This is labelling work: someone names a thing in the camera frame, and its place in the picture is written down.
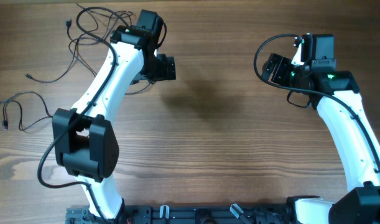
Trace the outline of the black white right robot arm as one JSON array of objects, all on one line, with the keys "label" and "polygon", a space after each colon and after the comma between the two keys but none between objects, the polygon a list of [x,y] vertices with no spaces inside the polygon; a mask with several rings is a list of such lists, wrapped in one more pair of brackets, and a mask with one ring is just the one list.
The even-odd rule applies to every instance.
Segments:
[{"label": "black white right robot arm", "polygon": [[306,108],[326,124],[346,177],[347,194],[337,202],[316,196],[287,199],[293,223],[380,223],[380,145],[364,112],[359,85],[351,72],[336,69],[334,36],[292,34],[293,58],[271,54],[262,70],[264,83],[308,96]]}]

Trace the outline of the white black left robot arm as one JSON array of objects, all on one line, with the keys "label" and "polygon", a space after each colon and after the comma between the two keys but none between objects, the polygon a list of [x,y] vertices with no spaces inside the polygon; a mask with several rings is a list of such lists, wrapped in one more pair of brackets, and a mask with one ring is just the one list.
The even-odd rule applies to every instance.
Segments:
[{"label": "white black left robot arm", "polygon": [[113,122],[130,85],[176,78],[173,57],[158,54],[167,28],[152,11],[142,10],[136,25],[119,26],[107,43],[109,51],[96,78],[70,110],[52,118],[57,164],[82,185],[89,206],[67,211],[67,223],[131,223],[113,170],[119,146]]}]

